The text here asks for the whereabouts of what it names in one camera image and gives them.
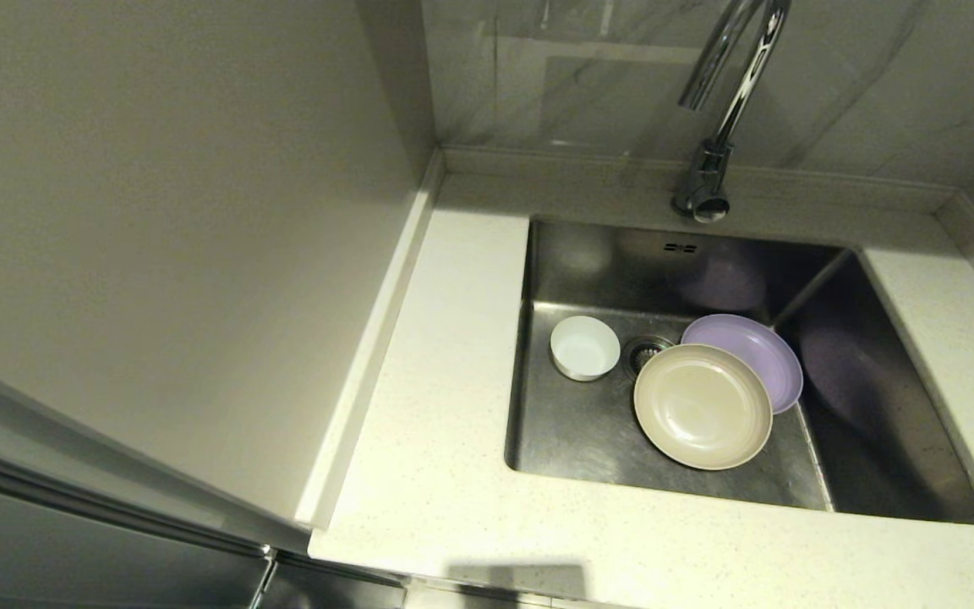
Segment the metal door trim strip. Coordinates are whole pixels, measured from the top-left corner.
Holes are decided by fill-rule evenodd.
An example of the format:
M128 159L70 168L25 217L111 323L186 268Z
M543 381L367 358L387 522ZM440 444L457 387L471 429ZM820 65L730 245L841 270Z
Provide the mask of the metal door trim strip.
M69 515L89 518L115 525L143 535L166 537L175 542L246 557L274 559L281 551L270 544L255 542L240 535L206 527L203 524L165 515L157 510L133 505L131 502L106 497L77 485L40 475L26 468L0 459L0 494L25 502L59 510Z

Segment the purple plastic plate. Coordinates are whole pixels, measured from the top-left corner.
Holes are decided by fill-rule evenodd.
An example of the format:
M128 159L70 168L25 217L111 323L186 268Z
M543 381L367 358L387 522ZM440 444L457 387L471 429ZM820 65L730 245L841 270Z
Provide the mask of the purple plastic plate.
M800 360L772 328L740 315L706 315L684 329L681 343L707 344L745 362L768 391L774 415L800 400L804 387Z

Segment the white edge trim strip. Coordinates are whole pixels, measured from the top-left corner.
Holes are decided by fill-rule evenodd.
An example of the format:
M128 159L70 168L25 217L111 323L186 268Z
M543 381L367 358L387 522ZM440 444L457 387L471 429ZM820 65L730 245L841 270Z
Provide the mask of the white edge trim strip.
M446 174L445 152L437 147L411 200L401 236L343 382L335 413L295 509L293 521L300 528L327 529L332 520Z

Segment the grey glossy cabinet door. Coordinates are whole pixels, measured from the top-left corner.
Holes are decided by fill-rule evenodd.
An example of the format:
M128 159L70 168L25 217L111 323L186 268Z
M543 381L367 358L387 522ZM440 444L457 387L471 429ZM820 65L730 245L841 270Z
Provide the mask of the grey glossy cabinet door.
M401 609L406 587L0 490L0 609Z

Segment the tall beige cabinet side panel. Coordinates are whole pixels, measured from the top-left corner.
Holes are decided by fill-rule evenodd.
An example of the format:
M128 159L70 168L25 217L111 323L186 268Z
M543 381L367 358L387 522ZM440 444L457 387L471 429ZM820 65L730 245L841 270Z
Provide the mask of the tall beige cabinet side panel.
M300 528L435 149L421 0L0 0L0 388Z

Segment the metal sink drain strainer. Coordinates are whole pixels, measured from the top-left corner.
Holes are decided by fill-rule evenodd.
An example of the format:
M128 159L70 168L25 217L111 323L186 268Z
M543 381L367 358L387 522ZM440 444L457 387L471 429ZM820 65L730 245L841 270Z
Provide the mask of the metal sink drain strainer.
M637 379L644 366L657 354L676 346L671 340L655 335L641 335L630 339L620 354L622 369L631 379Z

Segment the stainless steel sink basin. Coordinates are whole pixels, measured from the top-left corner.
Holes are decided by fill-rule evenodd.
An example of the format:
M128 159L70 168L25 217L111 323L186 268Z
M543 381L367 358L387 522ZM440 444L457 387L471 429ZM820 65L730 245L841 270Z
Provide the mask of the stainless steel sink basin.
M751 462L720 473L667 458L634 414L620 360L591 382L551 359L569 316L681 342L740 315L795 350L800 400ZM523 473L826 512L974 525L974 466L853 250L610 225L531 221L506 463Z

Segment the small white bowl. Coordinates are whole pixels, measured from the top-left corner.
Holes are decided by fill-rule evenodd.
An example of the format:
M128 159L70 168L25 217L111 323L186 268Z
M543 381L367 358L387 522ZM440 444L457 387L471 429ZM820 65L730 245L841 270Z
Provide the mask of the small white bowl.
M603 321L587 315L566 317L551 331L551 359L572 381L596 381L614 370L621 354L618 336Z

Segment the beige plastic plate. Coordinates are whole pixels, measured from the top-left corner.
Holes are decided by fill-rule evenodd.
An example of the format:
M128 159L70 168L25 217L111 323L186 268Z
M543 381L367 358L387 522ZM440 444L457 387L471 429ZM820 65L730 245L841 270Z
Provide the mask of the beige plastic plate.
M667 458L706 471L741 467L772 435L768 389L741 358L708 344L677 344L642 367L635 420Z

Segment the chrome kitchen faucet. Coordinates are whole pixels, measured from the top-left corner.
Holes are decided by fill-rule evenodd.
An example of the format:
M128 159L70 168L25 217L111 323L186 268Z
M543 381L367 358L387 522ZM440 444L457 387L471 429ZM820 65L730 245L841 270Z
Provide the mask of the chrome kitchen faucet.
M706 104L743 32L755 15L761 16L757 38L719 126L699 144L673 195L672 208L680 215L699 223L715 223L730 212L725 181L734 134L784 34L792 4L793 0L730 0L714 25L681 93L680 107L698 111Z

